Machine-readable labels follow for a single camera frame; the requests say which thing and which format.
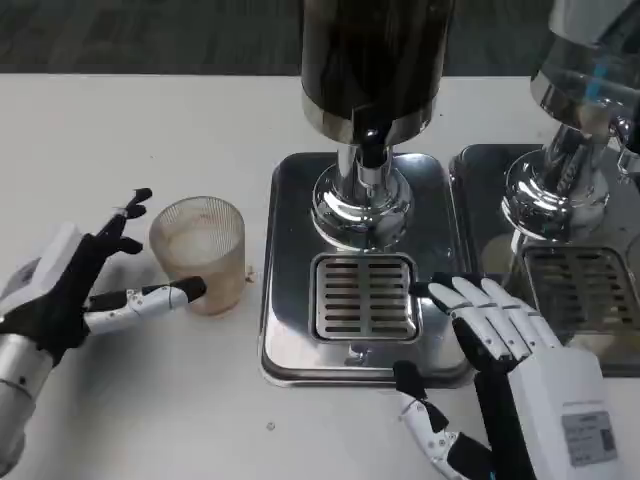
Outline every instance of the robot finger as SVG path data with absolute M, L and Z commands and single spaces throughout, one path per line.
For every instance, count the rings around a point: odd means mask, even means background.
M 518 333 L 527 344 L 529 350 L 535 352 L 540 348 L 545 348 L 542 337 L 533 326 L 529 316 L 513 301 L 511 295 L 498 285 L 497 282 L 489 278 L 483 278 L 481 285 L 487 295 L 509 316 L 509 319 L 518 330 Z
M 431 296 L 444 305 L 454 321 L 458 318 L 464 320 L 469 326 L 477 341 L 489 352 L 495 360 L 511 357 L 511 352 L 491 326 L 491 323 L 471 303 L 457 292 L 439 283 L 429 284 Z
M 538 332 L 538 335 L 540 336 L 540 338 L 542 338 L 543 345 L 549 348 L 562 346 L 562 344 L 560 343 L 560 340 L 558 340 L 558 337 L 556 337 L 556 334 L 553 333 L 553 330 L 551 330 L 551 327 L 549 326 L 549 324 L 547 323 L 547 321 L 545 320 L 545 318 L 542 316 L 540 312 L 538 312 L 537 310 L 532 308 L 530 305 L 528 305 L 526 302 L 520 300 L 517 297 L 511 297 L 511 298 L 513 299 L 513 302 L 517 306 L 519 306 L 522 311 L 524 311 L 527 314 L 527 316 L 529 317 L 529 321 Z
M 513 358 L 521 361 L 531 354 L 531 350 L 518 333 L 509 316 L 488 297 L 485 292 L 462 277 L 454 277 L 452 284 L 463 297 L 467 298 L 474 307 L 484 315 L 493 326 L 502 341 L 507 346 Z

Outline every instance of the white robotic hand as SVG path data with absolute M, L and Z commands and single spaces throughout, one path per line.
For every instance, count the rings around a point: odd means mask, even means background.
M 438 274 L 411 293 L 451 315 L 460 346 L 478 370 L 474 383 L 491 465 L 463 434 L 434 442 L 441 434 L 423 419 L 433 416 L 415 404 L 425 403 L 424 386 L 416 386 L 417 371 L 407 380 L 401 373 L 407 367 L 400 365 L 395 371 L 403 418 L 427 457 L 450 479 L 620 479 L 597 357 L 562 347 L 539 312 L 493 280 L 471 279 Z M 409 406 L 407 398 L 413 399 Z M 464 445 L 457 445 L 460 439 Z M 461 465 L 461 458 L 468 463 Z
M 0 295 L 0 477 L 16 465 L 24 428 L 51 370 L 90 334 L 126 328 L 180 308 L 206 291 L 202 278 L 89 297 L 107 259 L 135 255 L 142 244 L 122 236 L 146 212 L 140 189 L 96 235 L 65 224 L 42 256 L 18 270 Z

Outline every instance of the table surface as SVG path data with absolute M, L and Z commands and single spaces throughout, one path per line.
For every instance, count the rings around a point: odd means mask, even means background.
M 136 187 L 155 193 L 149 214 L 128 227 L 145 243 L 153 217 L 175 200 L 234 203 L 255 271 L 224 318 L 175 312 L 68 354 L 10 478 L 439 478 L 398 422 L 393 392 L 280 388 L 260 372 L 271 173 L 291 153 L 336 148 L 306 122 L 300 95 L 297 79 L 279 77 L 0 77 L 2 278 L 62 221 L 97 230 Z M 399 150 L 446 163 L 469 144 L 544 142 L 554 128 L 527 79 L 445 78 L 432 125 Z M 163 278 L 148 248 L 108 267 L 99 288 Z M 640 478 L 640 382 L 606 385 L 626 478 Z M 431 398 L 452 428 L 486 441 L 473 387 Z

